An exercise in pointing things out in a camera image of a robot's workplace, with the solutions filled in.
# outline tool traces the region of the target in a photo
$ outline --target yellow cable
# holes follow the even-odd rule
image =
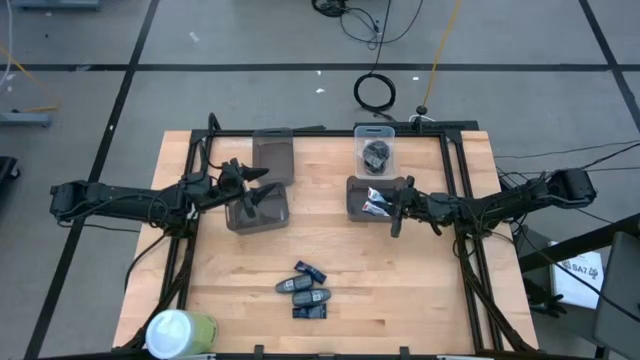
[[[25,109],[22,110],[23,112],[45,112],[45,111],[55,111],[58,110],[60,108],[60,98],[54,93],[52,92],[49,87],[47,87],[47,85],[45,85],[44,83],[42,83],[40,80],[38,80],[38,78],[36,78],[35,76],[33,76],[30,72],[28,72],[23,66],[22,64],[20,64],[18,62],[18,60],[16,60],[13,56],[9,55],[9,52],[2,47],[2,45],[0,45],[0,52],[2,52],[4,54],[4,56],[6,56],[9,61],[11,61],[12,63],[14,63],[18,69],[20,69],[20,71],[22,71],[28,78],[29,80],[33,81],[36,85],[40,86],[49,96],[51,96],[52,98],[55,99],[55,106],[43,106],[43,107],[35,107],[35,108],[30,108],[30,109]]]
[[[442,54],[442,50],[444,49],[444,44],[447,42],[449,34],[451,34],[451,30],[453,30],[453,24],[456,22],[456,18],[458,17],[458,11],[460,10],[461,3],[462,0],[456,0],[456,6],[453,9],[453,14],[451,14],[449,24],[447,24],[447,29],[442,35],[442,40],[440,40],[440,47],[438,48],[438,51],[436,51],[436,57],[433,60],[433,67],[431,68],[431,74],[429,74],[429,85],[427,85],[427,93],[424,95],[422,106],[427,106],[427,99],[429,98],[429,94],[431,94],[431,88],[433,87],[433,83],[436,79],[436,67],[438,66],[438,60],[440,59],[440,54]]]

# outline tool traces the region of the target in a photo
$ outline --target gray floor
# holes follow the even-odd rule
[[[126,64],[149,0],[107,0],[100,12],[15,11],[15,57],[29,64]],[[385,2],[351,0],[382,21]],[[394,2],[389,35],[399,34],[418,4]],[[591,0],[621,64],[640,63],[640,3]],[[385,63],[431,62],[453,1],[425,1],[414,28],[386,45]],[[0,39],[6,33],[0,7]],[[360,36],[357,19],[345,26]],[[335,19],[296,0],[162,0],[141,64],[368,63],[375,53],[348,39]],[[604,64],[577,1],[465,0],[443,63]],[[375,121],[352,97],[363,71],[137,72],[101,181],[146,187],[162,133],[204,127],[214,111],[224,128],[323,124],[351,128]],[[49,129],[0,128],[0,154],[17,157],[23,176],[0,214],[0,359],[21,358],[66,240],[48,214],[51,185],[89,175],[123,72],[36,72],[62,98]],[[398,100],[389,112],[414,113],[426,88],[424,71],[385,72]],[[640,92],[640,73],[625,73]],[[0,111],[48,105],[46,94],[22,74],[0,89]],[[363,88],[369,102],[386,89]],[[640,138],[610,72],[440,72],[429,101],[437,120],[478,120],[496,155],[562,150]],[[499,159],[505,171],[576,166],[615,148],[530,160]],[[640,165],[629,152],[603,167]],[[593,173],[598,199],[590,212],[618,220],[638,212],[638,171]],[[135,223],[99,219],[138,228]],[[575,211],[531,214],[531,228],[553,239],[603,224]],[[124,272],[136,236],[85,229],[41,355],[110,348],[122,304]],[[534,317],[540,345],[555,353],[592,356],[595,347]]]

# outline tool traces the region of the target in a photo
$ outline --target clear plastic container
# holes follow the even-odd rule
[[[288,128],[256,130],[253,133],[253,167],[269,172],[258,179],[260,185],[276,182],[293,184],[293,130]]]
[[[393,180],[398,176],[393,151],[395,130],[389,126],[358,126],[354,130],[356,177]]]
[[[289,225],[289,205],[284,185],[277,183],[269,195],[255,207],[255,210],[256,216],[250,218],[241,201],[227,205],[225,207],[227,228],[240,235],[248,235]]]
[[[391,222],[391,216],[374,216],[362,211],[362,206],[369,199],[369,187],[378,190],[385,196],[394,193],[405,186],[402,177],[393,180],[362,180],[355,176],[347,179],[347,216],[354,222]]]

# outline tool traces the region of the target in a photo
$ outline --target wooden table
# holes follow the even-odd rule
[[[189,137],[188,131],[165,133],[154,189],[180,179]],[[463,139],[474,195],[499,191],[487,133],[463,132]],[[249,137],[216,138],[211,161],[237,157],[249,165],[251,145]],[[201,218],[187,309],[218,320],[220,336],[212,351],[251,353],[262,344],[267,353],[397,354],[408,346],[412,354],[472,354],[460,265],[451,251],[453,229],[438,237],[428,224],[404,221],[393,239],[390,224],[350,222],[345,191],[354,174],[353,139],[295,138],[294,147],[288,227],[239,236],[227,230],[224,208]],[[415,176],[416,188],[447,191],[437,139],[396,138],[395,151],[401,175]],[[510,237],[507,225],[496,231]],[[159,235],[144,226],[137,252]],[[484,244],[496,304],[537,346],[514,246],[500,237]],[[168,247],[167,241],[133,271],[115,345],[129,340],[157,304]],[[291,296],[274,291],[276,283],[296,275],[298,260],[328,276],[324,286],[333,297],[326,320],[292,319]],[[478,304],[484,346],[491,348],[486,313]]]

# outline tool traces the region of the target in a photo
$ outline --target wooden tabletop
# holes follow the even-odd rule
[[[165,133],[154,189],[180,179],[189,137],[187,131]],[[474,195],[499,191],[487,133],[464,132],[463,139]],[[249,165],[251,146],[250,137],[216,138],[211,161],[237,157]],[[250,353],[262,344],[267,353],[397,354],[400,346],[412,354],[473,353],[453,229],[438,237],[428,224],[404,221],[393,239],[390,224],[350,222],[345,191],[354,174],[353,138],[300,137],[294,148],[286,228],[240,236],[226,228],[224,208],[201,218],[187,309],[217,319],[220,333],[212,351]],[[437,139],[396,138],[394,149],[400,174],[413,175],[416,188],[447,191]],[[456,181],[462,189],[459,176]],[[496,231],[510,237],[507,225]],[[159,235],[145,225],[137,253]],[[513,245],[497,236],[484,244],[496,304],[537,346]],[[167,251],[168,241],[131,274],[114,345],[129,340],[157,304]],[[297,275],[298,260],[327,275],[324,286],[333,297],[326,320],[292,319],[291,296],[274,291],[276,283]],[[478,304],[484,346],[491,348],[486,313]]]

